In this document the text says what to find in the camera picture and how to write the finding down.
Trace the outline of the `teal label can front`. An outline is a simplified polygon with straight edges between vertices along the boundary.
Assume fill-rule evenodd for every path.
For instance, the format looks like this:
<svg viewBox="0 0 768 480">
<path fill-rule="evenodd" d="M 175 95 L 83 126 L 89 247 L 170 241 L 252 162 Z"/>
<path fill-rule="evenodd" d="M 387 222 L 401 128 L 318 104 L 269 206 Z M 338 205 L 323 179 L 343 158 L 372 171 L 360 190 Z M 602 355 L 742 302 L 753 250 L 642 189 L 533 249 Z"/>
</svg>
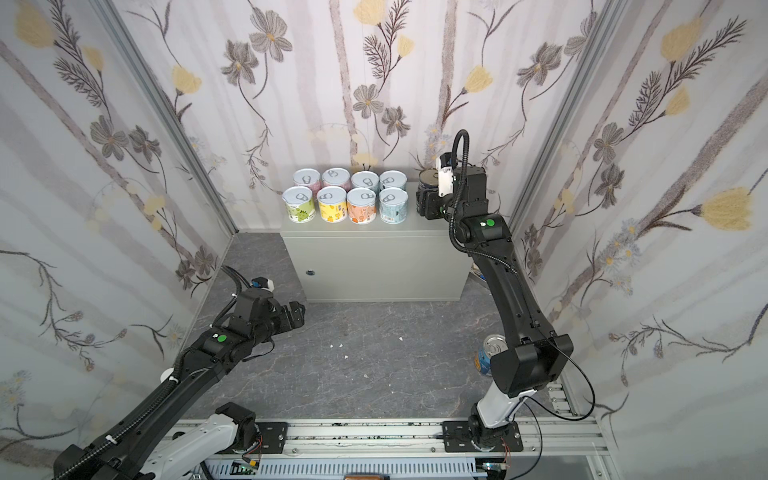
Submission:
<svg viewBox="0 0 768 480">
<path fill-rule="evenodd" d="M 390 225 L 403 223 L 407 218 L 408 193 L 396 187 L 389 187 L 379 192 L 379 216 Z"/>
</svg>

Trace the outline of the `teal label can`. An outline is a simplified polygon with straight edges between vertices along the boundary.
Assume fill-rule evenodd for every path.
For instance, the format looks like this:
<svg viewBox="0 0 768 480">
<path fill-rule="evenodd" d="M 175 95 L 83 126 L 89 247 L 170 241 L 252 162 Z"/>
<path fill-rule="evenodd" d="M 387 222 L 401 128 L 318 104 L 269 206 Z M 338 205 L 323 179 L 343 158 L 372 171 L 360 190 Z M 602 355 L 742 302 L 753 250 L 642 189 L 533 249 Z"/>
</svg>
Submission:
<svg viewBox="0 0 768 480">
<path fill-rule="evenodd" d="M 359 171 L 351 176 L 351 184 L 354 188 L 365 188 L 378 193 L 380 190 L 379 175 L 373 171 Z"/>
<path fill-rule="evenodd" d="M 379 216 L 390 225 L 403 223 L 407 218 L 408 193 L 396 187 L 389 187 L 379 192 Z"/>
<path fill-rule="evenodd" d="M 390 188 L 397 188 L 400 190 L 406 190 L 407 175 L 398 170 L 387 170 L 379 176 L 380 190 L 386 190 Z"/>
</svg>

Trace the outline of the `orange label can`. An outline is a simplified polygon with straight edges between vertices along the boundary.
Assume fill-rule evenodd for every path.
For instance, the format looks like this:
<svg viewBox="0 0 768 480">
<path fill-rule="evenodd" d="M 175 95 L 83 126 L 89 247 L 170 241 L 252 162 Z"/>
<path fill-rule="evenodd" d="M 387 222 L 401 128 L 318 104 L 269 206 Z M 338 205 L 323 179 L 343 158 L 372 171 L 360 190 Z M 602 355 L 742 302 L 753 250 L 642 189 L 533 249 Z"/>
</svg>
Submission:
<svg viewBox="0 0 768 480">
<path fill-rule="evenodd" d="M 347 193 L 349 219 L 357 225 L 366 225 L 376 218 L 377 194 L 368 188 L 357 187 Z"/>
</svg>

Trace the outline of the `yellow label can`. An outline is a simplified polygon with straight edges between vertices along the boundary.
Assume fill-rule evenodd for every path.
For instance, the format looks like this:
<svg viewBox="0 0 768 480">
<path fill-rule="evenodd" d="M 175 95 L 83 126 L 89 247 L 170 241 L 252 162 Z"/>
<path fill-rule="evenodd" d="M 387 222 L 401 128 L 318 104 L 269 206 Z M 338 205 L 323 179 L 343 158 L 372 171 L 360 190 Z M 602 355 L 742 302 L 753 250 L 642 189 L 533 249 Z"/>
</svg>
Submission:
<svg viewBox="0 0 768 480">
<path fill-rule="evenodd" d="M 317 193 L 317 203 L 320 217 L 331 224 L 342 222 L 347 218 L 347 192 L 339 186 L 326 186 Z"/>
</svg>

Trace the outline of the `pink label can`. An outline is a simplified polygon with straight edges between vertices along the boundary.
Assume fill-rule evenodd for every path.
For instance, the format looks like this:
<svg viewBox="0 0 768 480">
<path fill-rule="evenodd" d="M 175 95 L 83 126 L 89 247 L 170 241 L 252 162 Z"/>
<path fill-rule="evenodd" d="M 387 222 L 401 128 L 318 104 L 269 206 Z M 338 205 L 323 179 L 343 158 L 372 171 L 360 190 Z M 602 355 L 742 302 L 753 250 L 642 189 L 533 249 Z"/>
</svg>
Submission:
<svg viewBox="0 0 768 480">
<path fill-rule="evenodd" d="M 321 181 L 324 187 L 340 187 L 346 192 L 350 191 L 352 188 L 350 172 L 341 167 L 325 170 L 321 175 Z"/>
<path fill-rule="evenodd" d="M 293 174 L 295 186 L 309 188 L 314 195 L 322 188 L 322 179 L 319 171 L 313 168 L 302 168 Z"/>
</svg>

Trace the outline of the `green label can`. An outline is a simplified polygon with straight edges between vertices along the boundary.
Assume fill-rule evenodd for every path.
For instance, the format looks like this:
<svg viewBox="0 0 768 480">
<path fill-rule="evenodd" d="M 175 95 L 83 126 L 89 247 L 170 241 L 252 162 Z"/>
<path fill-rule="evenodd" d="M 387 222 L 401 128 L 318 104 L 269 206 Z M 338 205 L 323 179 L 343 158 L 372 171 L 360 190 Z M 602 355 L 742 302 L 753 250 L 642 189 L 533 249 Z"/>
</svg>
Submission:
<svg viewBox="0 0 768 480">
<path fill-rule="evenodd" d="M 314 219 L 316 212 L 314 194 L 309 187 L 290 187 L 283 192 L 282 199 L 290 221 L 303 224 Z"/>
</svg>

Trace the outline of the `blue corn label can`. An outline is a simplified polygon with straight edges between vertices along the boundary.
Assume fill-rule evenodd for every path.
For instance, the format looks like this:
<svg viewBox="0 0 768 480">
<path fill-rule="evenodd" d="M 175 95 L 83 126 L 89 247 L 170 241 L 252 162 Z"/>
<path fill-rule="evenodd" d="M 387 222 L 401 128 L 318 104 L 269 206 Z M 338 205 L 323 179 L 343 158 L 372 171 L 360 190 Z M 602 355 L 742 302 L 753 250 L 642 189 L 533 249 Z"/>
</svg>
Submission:
<svg viewBox="0 0 768 480">
<path fill-rule="evenodd" d="M 501 334 L 487 336 L 476 351 L 474 365 L 484 376 L 491 375 L 491 358 L 507 349 L 506 338 Z"/>
</svg>

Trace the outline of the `black label can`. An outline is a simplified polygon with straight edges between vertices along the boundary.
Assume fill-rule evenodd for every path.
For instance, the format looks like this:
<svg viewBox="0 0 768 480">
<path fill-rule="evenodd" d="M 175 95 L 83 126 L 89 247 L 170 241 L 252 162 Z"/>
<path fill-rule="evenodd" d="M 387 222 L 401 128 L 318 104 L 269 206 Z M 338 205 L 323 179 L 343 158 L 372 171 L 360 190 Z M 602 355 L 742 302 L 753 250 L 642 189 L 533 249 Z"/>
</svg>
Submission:
<svg viewBox="0 0 768 480">
<path fill-rule="evenodd" d="M 439 191 L 439 174 L 436 169 L 429 168 L 421 171 L 418 180 L 418 192 Z"/>
</svg>

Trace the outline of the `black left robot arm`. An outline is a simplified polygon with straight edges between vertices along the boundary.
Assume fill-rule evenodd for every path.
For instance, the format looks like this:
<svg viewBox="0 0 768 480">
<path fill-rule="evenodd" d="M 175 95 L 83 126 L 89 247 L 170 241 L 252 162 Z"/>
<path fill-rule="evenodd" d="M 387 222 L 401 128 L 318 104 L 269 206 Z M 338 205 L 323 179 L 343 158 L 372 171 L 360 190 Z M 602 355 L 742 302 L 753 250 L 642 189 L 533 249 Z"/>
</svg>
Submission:
<svg viewBox="0 0 768 480">
<path fill-rule="evenodd" d="M 54 462 L 57 479 L 179 479 L 209 456 L 228 449 L 260 448 L 263 437 L 252 411 L 235 403 L 218 408 L 203 425 L 164 444 L 185 412 L 253 348 L 302 327 L 306 308 L 280 304 L 268 279 L 246 280 L 223 266 L 234 297 L 211 327 L 181 352 L 167 377 L 123 420 L 84 448 L 69 446 Z"/>
</svg>

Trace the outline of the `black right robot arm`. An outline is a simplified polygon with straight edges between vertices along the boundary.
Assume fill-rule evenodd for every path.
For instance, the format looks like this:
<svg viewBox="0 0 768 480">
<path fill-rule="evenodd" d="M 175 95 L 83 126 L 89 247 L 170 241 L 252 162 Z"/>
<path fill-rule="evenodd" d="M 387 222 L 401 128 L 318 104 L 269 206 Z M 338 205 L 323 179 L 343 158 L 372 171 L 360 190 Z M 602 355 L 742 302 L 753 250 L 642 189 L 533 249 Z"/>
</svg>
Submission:
<svg viewBox="0 0 768 480">
<path fill-rule="evenodd" d="M 469 161 L 470 135 L 461 129 L 436 161 L 438 185 L 418 194 L 430 219 L 448 224 L 452 246 L 480 269 L 502 322 L 506 348 L 490 358 L 492 383 L 471 410 L 463 431 L 449 429 L 472 449 L 507 448 L 516 413 L 537 391 L 559 379 L 574 344 L 542 312 L 514 251 L 505 219 L 488 209 L 487 175 Z"/>
</svg>

